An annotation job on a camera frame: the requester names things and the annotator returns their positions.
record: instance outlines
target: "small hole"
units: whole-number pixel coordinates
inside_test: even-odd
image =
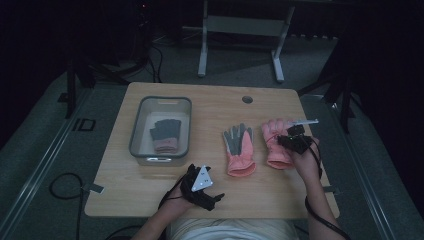
[[[252,97],[250,97],[250,96],[244,96],[244,97],[242,97],[242,98],[241,98],[241,100],[242,100],[244,103],[247,103],[247,104],[249,104],[249,103],[252,103],[252,102],[253,102],[253,98],[252,98]]]

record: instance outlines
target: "pink glove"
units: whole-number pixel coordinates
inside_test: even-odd
[[[262,134],[266,146],[268,147],[267,164],[276,169],[293,168],[293,162],[286,149],[278,144],[277,136],[287,136],[287,129],[291,125],[281,118],[271,119],[267,123],[262,124]]]
[[[234,177],[244,177],[252,174],[256,169],[253,156],[253,131],[246,129],[243,123],[224,132],[224,141],[227,146],[228,168],[227,173]]]

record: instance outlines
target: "white triangular tracker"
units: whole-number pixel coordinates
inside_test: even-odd
[[[196,180],[194,181],[191,191],[196,192],[196,191],[205,189],[207,187],[210,187],[212,186],[212,184],[213,182],[209,176],[208,170],[206,169],[206,166],[203,165],[202,168],[200,168],[200,172],[197,175]]]

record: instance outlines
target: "wooden table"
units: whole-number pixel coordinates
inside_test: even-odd
[[[187,163],[181,167],[140,166],[129,152],[129,141],[140,100],[145,96],[184,96],[192,101],[192,126]],[[246,104],[243,96],[253,102]],[[172,188],[188,166],[207,165],[214,185],[205,193],[225,193],[215,209],[195,207],[185,218],[305,218],[305,187],[295,169],[277,170],[266,164],[268,149],[261,124],[272,118],[305,119],[294,90],[132,83],[129,85],[112,130],[95,184],[102,194],[90,193],[85,213],[102,217],[149,217],[163,195]],[[256,171],[247,177],[227,175],[223,131],[244,122],[254,129]],[[308,126],[306,134],[311,135]],[[323,186],[328,186],[323,173]],[[334,215],[339,210],[332,193],[327,193]]]

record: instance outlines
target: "dark background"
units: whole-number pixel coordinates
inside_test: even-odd
[[[331,71],[353,74],[354,92],[372,120],[421,215],[424,182],[423,127],[424,5],[418,0],[375,1],[349,7],[299,4],[290,33],[338,37]],[[258,17],[277,14],[244,8]],[[228,8],[212,7],[225,13]],[[2,147],[49,84],[82,55],[100,63],[139,57],[128,49],[140,24],[153,24],[179,39],[182,25],[201,26],[201,1],[12,1],[0,2],[0,116]],[[93,79],[82,80],[86,86]]]

